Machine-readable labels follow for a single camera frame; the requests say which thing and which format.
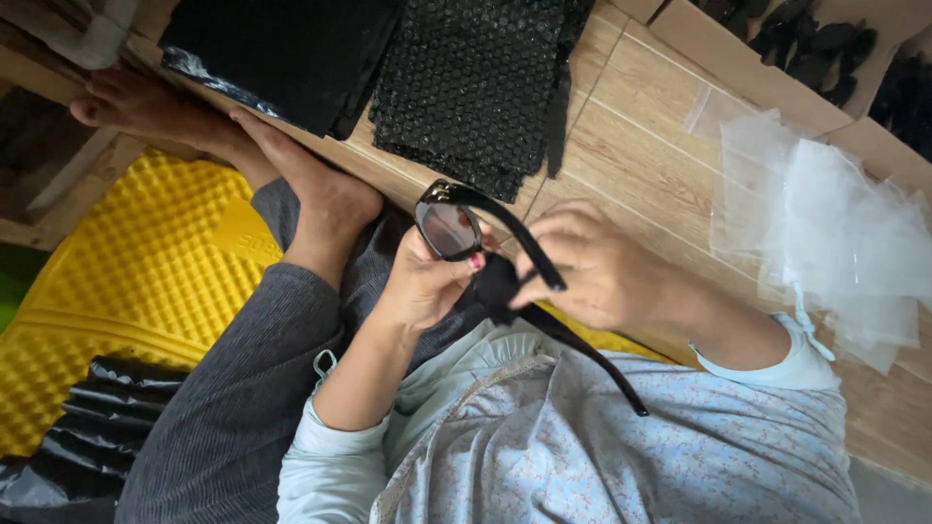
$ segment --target person's left hand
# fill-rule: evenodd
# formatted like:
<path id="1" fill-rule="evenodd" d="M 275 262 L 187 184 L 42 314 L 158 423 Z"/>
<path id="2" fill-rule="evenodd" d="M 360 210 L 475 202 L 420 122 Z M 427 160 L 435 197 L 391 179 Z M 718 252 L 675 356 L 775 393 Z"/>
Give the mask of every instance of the person's left hand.
<path id="1" fill-rule="evenodd" d="M 482 224 L 483 247 L 498 249 L 492 228 Z M 424 330 L 440 322 L 459 300 L 473 274 L 486 265 L 479 253 L 461 262 L 440 260 L 420 236 L 417 227 L 405 233 L 389 282 L 378 300 L 377 308 L 394 322 Z"/>

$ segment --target person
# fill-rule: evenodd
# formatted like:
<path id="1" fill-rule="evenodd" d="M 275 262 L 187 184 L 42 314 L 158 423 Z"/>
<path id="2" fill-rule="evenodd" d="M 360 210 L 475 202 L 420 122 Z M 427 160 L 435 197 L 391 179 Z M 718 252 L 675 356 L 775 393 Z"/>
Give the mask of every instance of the person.
<path id="1" fill-rule="evenodd" d="M 839 380 L 801 326 L 593 203 L 530 224 L 568 289 L 538 278 L 511 306 L 689 338 L 706 370 L 604 353 L 646 418 L 579 353 L 484 320 L 468 286 L 482 255 L 436 260 L 410 217 L 249 111 L 120 68 L 87 90 L 71 108 L 85 124 L 229 160 L 284 252 L 159 418 L 118 523 L 859 521 Z"/>

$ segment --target gray pants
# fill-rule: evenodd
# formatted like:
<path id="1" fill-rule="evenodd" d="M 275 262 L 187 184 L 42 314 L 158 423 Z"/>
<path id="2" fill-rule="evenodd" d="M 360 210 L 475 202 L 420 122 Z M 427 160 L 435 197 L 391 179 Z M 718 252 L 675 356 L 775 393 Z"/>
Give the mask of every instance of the gray pants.
<path id="1" fill-rule="evenodd" d="M 253 207 L 284 251 L 299 205 L 284 179 Z M 386 208 L 360 237 L 343 289 L 288 264 L 266 269 L 233 322 L 158 419 L 116 510 L 127 524 L 269 523 L 278 519 L 281 458 L 318 380 L 314 357 L 337 358 L 375 306 L 410 216 Z M 466 295 L 420 338 L 412 371 L 485 318 Z M 324 369 L 329 363 L 322 362 Z"/>

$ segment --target bare foot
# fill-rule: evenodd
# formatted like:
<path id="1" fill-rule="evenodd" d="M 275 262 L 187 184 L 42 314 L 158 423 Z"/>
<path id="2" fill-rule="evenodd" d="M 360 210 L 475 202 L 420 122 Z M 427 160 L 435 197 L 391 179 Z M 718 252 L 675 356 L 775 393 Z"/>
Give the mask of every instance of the bare foot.
<path id="1" fill-rule="evenodd" d="M 231 132 L 223 115 L 119 65 L 91 72 L 85 89 L 88 94 L 72 102 L 71 114 L 88 126 L 173 140 L 211 153 Z"/>
<path id="2" fill-rule="evenodd" d="M 382 195 L 355 176 L 327 167 L 249 111 L 236 108 L 230 117 L 259 144 L 301 202 L 295 239 L 282 262 L 310 269 L 339 290 L 356 239 L 382 210 Z"/>

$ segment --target sunglasses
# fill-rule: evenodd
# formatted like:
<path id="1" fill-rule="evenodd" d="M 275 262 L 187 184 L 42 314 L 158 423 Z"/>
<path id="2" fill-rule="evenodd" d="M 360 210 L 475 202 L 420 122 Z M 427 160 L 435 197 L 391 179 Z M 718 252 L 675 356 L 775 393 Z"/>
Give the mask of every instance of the sunglasses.
<path id="1" fill-rule="evenodd" d="M 554 291 L 566 291 L 567 284 L 556 266 L 513 214 L 501 204 L 468 186 L 437 180 L 420 197 L 414 209 L 420 236 L 433 251 L 447 262 L 465 260 L 482 248 L 479 218 L 470 208 L 481 209 L 498 218 L 511 230 L 534 265 L 523 283 L 540 275 Z"/>
<path id="2" fill-rule="evenodd" d="M 433 249 L 433 251 L 447 262 L 459 262 L 465 260 L 473 253 L 483 251 L 482 248 L 482 229 L 479 227 L 479 219 L 469 209 L 470 207 L 478 208 L 491 213 L 498 218 L 502 224 L 512 231 L 514 237 L 521 243 L 525 253 L 534 264 L 534 270 L 528 273 L 521 281 L 514 276 L 514 265 L 506 258 L 496 255 L 487 255 L 486 269 L 481 271 L 479 278 L 489 272 L 490 269 L 500 271 L 498 279 L 492 279 L 492 285 L 512 287 L 512 296 L 517 293 L 521 287 L 530 281 L 530 279 L 540 275 L 543 281 L 554 291 L 566 291 L 567 285 L 556 270 L 554 263 L 547 257 L 537 244 L 530 231 L 521 224 L 521 221 L 515 218 L 507 209 L 493 199 L 482 193 L 460 184 L 453 184 L 446 180 L 434 182 L 415 206 L 415 223 L 418 225 L 420 235 L 424 241 Z M 496 311 L 496 315 L 491 318 L 498 324 L 511 324 L 516 317 L 521 317 L 529 324 L 536 326 L 548 337 L 562 342 L 574 350 L 581 352 L 596 362 L 604 369 L 615 385 L 622 391 L 631 408 L 635 410 L 640 417 L 649 415 L 648 410 L 644 407 L 637 396 L 634 388 L 624 378 L 622 372 L 615 367 L 609 359 L 599 353 L 588 342 L 573 333 L 568 327 L 560 323 L 553 315 L 538 306 L 530 304 L 521 311 L 498 310 L 500 307 L 493 304 L 484 303 L 478 296 L 480 303 L 487 307 L 487 310 Z"/>

